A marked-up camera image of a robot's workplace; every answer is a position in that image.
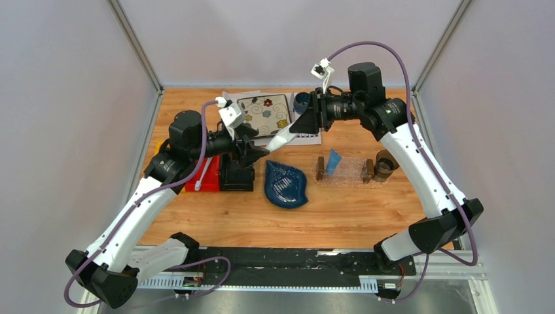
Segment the white toothpaste tube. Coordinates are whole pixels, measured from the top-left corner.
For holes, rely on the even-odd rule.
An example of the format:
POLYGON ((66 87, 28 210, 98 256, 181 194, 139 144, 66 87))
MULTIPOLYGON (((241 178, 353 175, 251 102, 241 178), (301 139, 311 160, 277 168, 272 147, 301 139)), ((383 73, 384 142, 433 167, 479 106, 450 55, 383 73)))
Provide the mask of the white toothpaste tube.
POLYGON ((264 147, 268 152, 274 152, 296 139, 300 133, 292 132, 288 126, 279 131, 264 147))

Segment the blue toothpaste tube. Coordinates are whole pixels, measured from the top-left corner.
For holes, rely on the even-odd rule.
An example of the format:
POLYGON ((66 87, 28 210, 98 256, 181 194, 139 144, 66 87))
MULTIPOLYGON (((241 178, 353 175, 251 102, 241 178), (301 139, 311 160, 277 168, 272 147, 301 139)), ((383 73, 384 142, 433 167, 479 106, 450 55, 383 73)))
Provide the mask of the blue toothpaste tube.
POLYGON ((338 164, 341 162, 342 157, 334 149, 330 150, 329 159, 325 167, 325 175, 331 176, 336 171, 338 164))

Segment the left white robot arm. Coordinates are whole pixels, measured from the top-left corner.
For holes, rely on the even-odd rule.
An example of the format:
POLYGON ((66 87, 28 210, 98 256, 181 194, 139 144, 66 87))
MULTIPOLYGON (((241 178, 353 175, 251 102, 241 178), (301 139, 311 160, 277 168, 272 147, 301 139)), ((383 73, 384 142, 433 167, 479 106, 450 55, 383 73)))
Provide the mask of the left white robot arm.
POLYGON ((138 285, 164 270, 196 269, 199 243, 182 232, 163 244, 134 253, 134 247, 153 220, 193 179, 208 158, 228 154, 241 167, 251 166, 268 154, 255 146, 259 132, 247 122, 223 113, 220 129, 208 131, 197 111, 177 113, 169 125, 169 137, 150 160, 133 196, 116 219, 84 251, 73 249, 65 263, 76 281, 113 309, 122 307, 138 285))

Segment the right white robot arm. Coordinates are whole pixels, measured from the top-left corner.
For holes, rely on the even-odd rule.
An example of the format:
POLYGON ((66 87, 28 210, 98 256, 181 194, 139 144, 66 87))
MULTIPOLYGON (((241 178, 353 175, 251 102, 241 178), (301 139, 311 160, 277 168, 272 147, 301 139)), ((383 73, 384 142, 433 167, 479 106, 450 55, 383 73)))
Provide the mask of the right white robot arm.
POLYGON ((375 245, 374 267, 389 274, 403 258, 416 253, 431 254, 468 234, 484 208, 478 199, 467 198, 441 170, 406 103, 386 96, 377 65, 372 62, 351 65, 348 79, 349 92, 327 94, 323 88, 310 92, 308 108, 289 131, 313 134, 329 130, 336 120, 358 119, 392 155, 394 165, 404 171, 419 197, 425 218, 375 245))

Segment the white toothbrush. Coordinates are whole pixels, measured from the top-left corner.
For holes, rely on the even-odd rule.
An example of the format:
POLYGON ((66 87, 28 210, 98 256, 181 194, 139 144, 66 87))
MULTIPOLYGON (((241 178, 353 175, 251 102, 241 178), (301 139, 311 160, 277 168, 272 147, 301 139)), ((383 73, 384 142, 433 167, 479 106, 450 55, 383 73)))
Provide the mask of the white toothbrush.
POLYGON ((196 183, 194 185, 194 190, 195 191, 200 191, 200 189, 202 187, 202 181, 203 181, 203 179, 204 179, 204 177, 205 177, 205 175, 206 175, 206 173, 207 173, 207 171, 208 171, 208 169, 211 165, 212 160, 213 160, 212 157, 209 157, 209 158, 206 159, 206 162, 204 164, 204 168, 201 172, 201 175, 200 175, 200 177, 198 178, 198 180, 196 181, 196 183))

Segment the dark blue ceramic mug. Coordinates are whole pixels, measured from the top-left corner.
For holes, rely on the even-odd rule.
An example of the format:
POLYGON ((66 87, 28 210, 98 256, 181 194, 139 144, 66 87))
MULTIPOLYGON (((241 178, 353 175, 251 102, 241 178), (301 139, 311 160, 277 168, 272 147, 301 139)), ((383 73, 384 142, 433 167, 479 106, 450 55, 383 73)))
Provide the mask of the dark blue ceramic mug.
POLYGON ((305 113, 309 104, 310 94, 308 92, 299 92, 295 94, 293 98, 293 108, 297 114, 305 113))

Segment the square floral ceramic plate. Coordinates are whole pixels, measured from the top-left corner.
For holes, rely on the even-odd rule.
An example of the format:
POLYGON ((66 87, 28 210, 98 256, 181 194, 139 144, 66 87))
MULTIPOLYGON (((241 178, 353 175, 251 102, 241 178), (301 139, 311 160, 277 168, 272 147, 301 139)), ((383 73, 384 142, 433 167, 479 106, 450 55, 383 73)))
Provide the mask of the square floral ceramic plate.
POLYGON ((238 100, 246 124, 257 130, 257 137, 272 137, 292 122, 285 94, 244 97, 238 100))

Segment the black plastic bin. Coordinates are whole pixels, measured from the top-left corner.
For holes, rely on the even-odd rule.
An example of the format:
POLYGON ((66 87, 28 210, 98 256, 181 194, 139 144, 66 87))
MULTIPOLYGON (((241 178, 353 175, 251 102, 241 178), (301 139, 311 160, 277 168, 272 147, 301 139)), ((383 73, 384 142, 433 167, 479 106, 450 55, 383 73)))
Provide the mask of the black plastic bin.
POLYGON ((222 155, 219 170, 219 190, 222 192, 253 192, 255 168, 240 167, 229 155, 222 155))

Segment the red plastic bin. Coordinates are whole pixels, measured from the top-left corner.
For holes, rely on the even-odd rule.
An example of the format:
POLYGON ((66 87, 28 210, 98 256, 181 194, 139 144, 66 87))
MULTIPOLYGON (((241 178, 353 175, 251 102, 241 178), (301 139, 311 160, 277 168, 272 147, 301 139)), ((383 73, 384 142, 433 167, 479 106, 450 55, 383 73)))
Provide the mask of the red plastic bin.
POLYGON ((199 169, 199 171, 197 172, 197 174, 195 174, 195 176, 186 183, 185 185, 185 190, 187 192, 219 192, 220 191, 220 170, 221 170, 221 157, 220 156, 214 156, 212 157, 213 160, 211 162, 211 165, 202 181, 202 187, 200 189, 200 191, 195 191, 194 190, 194 185, 196 183, 196 181, 198 180, 198 178, 201 175, 201 172, 204 168, 204 164, 206 162, 206 159, 202 162, 202 166, 199 169))

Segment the blue shell-shaped dish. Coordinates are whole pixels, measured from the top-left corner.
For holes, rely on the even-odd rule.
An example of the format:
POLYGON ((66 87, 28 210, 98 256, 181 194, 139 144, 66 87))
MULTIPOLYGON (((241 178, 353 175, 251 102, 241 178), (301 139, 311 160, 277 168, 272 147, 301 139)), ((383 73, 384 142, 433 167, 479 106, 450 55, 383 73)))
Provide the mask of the blue shell-shaped dish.
POLYGON ((282 209, 296 209, 305 206, 308 180, 306 174, 297 167, 267 160, 264 174, 264 195, 273 205, 282 209))

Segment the yellow plastic bin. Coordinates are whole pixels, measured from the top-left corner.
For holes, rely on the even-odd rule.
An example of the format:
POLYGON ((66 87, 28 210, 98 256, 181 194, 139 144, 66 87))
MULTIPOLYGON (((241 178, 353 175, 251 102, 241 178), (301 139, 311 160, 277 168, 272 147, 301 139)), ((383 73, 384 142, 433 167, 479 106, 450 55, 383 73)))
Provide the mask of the yellow plastic bin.
POLYGON ((154 155, 156 156, 157 154, 159 154, 162 150, 163 150, 163 146, 164 146, 164 142, 163 141, 159 141, 157 142, 156 146, 155 146, 155 150, 154 150, 154 155))

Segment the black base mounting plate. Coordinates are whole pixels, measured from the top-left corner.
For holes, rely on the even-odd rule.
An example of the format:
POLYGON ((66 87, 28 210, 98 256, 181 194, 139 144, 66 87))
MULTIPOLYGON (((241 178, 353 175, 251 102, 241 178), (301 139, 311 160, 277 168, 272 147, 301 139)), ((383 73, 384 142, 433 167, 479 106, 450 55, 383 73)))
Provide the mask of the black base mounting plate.
POLYGON ((380 267, 371 249, 294 249, 206 247, 184 271, 200 275, 207 285, 285 288, 353 288, 362 276, 414 276, 413 258, 380 267))

